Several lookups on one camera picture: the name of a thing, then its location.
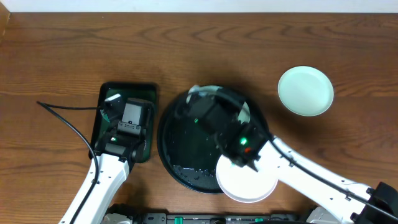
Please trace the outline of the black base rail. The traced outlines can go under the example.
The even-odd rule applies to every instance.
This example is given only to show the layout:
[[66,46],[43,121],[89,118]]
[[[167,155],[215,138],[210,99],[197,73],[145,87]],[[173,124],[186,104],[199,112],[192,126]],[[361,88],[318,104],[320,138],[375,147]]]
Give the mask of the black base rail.
[[233,214],[233,213],[170,213],[163,209],[134,208],[114,204],[105,213],[102,224],[252,224],[305,223],[305,215],[294,213]]

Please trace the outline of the round black tray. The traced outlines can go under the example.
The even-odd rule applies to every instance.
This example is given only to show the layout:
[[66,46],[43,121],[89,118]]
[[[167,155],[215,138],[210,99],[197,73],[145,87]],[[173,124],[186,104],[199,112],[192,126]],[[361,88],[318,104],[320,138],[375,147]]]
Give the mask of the round black tray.
[[[247,99],[251,112],[250,122],[261,128],[270,137],[269,127],[260,108]],[[157,132],[157,147],[160,159],[167,172],[190,190],[204,194],[220,194],[216,180],[216,165],[220,150],[214,136],[203,132],[187,116],[188,90],[178,95],[163,112]]]

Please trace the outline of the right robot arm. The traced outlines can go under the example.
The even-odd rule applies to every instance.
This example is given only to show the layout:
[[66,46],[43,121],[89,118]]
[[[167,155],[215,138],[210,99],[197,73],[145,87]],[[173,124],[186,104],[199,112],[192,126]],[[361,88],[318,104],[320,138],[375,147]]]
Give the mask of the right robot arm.
[[235,201],[259,202],[283,182],[338,223],[397,223],[397,190],[384,182],[373,189],[337,175],[251,123],[216,133],[214,139],[221,151],[218,185]]

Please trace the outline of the mint plate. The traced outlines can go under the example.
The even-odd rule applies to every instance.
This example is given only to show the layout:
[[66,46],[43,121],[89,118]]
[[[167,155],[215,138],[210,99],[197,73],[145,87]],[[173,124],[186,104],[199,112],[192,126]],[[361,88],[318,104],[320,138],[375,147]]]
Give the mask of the mint plate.
[[194,95],[198,95],[202,98],[207,96],[213,98],[217,96],[218,98],[222,98],[224,101],[227,101],[228,103],[238,107],[238,121],[240,121],[241,123],[250,122],[251,112],[247,103],[247,99],[245,99],[245,97],[241,96],[239,93],[230,88],[225,88],[218,85],[194,85],[188,91],[186,103],[189,103]]
[[330,79],[309,66],[288,69],[279,79],[277,92],[282,104],[300,116],[318,116],[329,109],[334,99]]

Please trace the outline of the rectangular black tray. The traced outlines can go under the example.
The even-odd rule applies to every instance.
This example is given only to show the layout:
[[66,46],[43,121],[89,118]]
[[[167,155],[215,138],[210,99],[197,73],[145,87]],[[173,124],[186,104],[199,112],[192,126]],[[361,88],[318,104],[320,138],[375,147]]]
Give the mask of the rectangular black tray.
[[157,93],[156,93],[156,86],[150,83],[118,83],[118,82],[107,82],[102,84],[97,106],[99,110],[96,112],[95,116],[95,123],[93,128],[93,134],[91,137],[91,146],[95,151],[95,125],[101,124],[102,121],[107,122],[103,119],[100,110],[102,110],[102,104],[106,98],[113,96],[119,93],[123,100],[124,100],[124,108],[128,98],[138,98],[147,100],[153,103],[152,113],[150,116],[148,126],[148,160],[150,158],[150,149],[151,149],[151,142],[153,137],[153,129],[154,129],[154,117],[155,117],[155,109],[157,103]]

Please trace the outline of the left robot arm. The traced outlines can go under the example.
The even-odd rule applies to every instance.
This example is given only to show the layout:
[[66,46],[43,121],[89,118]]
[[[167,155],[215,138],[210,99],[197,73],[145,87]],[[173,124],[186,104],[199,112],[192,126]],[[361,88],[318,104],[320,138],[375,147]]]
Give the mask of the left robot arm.
[[149,159],[153,102],[117,93],[104,100],[101,112],[109,125],[99,135],[90,169],[60,223],[101,223],[134,164]]

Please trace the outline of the white plate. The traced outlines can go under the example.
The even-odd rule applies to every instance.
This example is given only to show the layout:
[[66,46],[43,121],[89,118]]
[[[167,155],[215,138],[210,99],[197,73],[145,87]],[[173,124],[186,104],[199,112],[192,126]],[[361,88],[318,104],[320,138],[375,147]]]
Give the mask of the white plate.
[[231,199],[242,203],[264,200],[274,191],[278,180],[248,166],[240,167],[222,155],[216,165],[216,179],[220,189]]

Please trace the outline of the green sponge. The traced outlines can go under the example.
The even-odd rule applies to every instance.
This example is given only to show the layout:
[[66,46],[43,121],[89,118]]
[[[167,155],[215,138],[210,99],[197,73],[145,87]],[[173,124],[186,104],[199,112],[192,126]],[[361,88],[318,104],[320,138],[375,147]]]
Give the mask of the green sponge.
[[109,120],[109,118],[108,118],[108,115],[107,115],[107,113],[106,113],[106,110],[100,110],[100,113],[101,113],[103,119],[106,120],[106,121],[109,123],[110,120]]

